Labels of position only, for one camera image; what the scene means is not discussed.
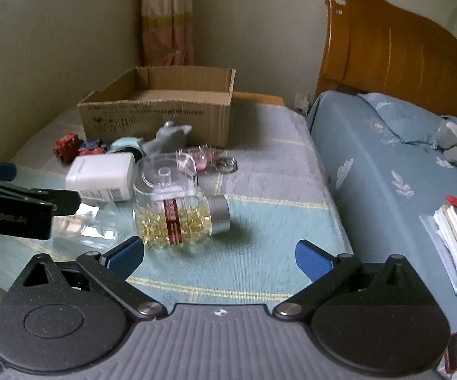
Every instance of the open cardboard box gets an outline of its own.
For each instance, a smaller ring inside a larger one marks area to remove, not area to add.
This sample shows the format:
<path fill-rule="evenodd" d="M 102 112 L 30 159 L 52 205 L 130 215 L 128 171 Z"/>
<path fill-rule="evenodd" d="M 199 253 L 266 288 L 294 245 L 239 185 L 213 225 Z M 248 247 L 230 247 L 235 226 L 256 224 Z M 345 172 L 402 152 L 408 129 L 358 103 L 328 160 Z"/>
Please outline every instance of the open cardboard box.
<path fill-rule="evenodd" d="M 193 127 L 188 142 L 225 147 L 235 70 L 200 66 L 137 67 L 79 104 L 88 140 L 152 140 L 163 124 Z"/>

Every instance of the curtain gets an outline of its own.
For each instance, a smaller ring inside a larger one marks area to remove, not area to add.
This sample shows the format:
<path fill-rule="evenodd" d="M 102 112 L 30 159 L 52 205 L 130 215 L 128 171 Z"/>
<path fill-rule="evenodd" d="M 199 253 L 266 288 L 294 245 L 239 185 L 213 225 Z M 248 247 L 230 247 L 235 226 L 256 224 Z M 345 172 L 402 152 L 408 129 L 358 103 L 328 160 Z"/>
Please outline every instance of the curtain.
<path fill-rule="evenodd" d="M 145 66 L 194 63 L 192 0 L 142 0 Z"/>

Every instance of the wooden headboard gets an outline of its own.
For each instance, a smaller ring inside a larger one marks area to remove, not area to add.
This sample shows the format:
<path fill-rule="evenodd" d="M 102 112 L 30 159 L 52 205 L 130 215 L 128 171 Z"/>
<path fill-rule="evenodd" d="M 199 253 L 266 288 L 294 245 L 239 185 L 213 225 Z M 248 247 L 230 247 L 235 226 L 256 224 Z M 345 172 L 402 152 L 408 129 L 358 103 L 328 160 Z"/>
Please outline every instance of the wooden headboard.
<path fill-rule="evenodd" d="M 457 39 L 385 0 L 325 0 L 328 30 L 315 98 L 382 92 L 457 116 Z"/>

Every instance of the wall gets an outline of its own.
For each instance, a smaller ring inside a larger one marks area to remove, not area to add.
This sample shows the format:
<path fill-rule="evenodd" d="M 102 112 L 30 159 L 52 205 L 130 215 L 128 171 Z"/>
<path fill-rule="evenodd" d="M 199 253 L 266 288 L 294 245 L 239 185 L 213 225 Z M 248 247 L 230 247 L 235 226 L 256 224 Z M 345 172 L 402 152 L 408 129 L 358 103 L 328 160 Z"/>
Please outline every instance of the wall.
<path fill-rule="evenodd" d="M 388 0 L 457 37 L 457 0 Z M 314 93 L 327 33 L 324 0 L 194 0 L 195 62 L 237 68 L 236 90 Z"/>
<path fill-rule="evenodd" d="M 140 62 L 140 0 L 0 0 L 0 159 Z"/>

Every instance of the blue rubber tip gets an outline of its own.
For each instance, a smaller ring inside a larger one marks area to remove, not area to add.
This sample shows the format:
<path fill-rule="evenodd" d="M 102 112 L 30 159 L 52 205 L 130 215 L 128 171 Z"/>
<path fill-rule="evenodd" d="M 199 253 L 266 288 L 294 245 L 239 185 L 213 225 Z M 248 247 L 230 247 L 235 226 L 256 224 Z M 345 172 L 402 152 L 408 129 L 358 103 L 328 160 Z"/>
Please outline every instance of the blue rubber tip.
<path fill-rule="evenodd" d="M 120 245 L 120 250 L 107 258 L 106 265 L 108 270 L 126 280 L 143 259 L 144 242 L 140 237 L 131 237 Z"/>
<path fill-rule="evenodd" d="M 313 283 L 334 268 L 333 259 L 333 256 L 306 240 L 301 240 L 295 246 L 295 262 Z"/>

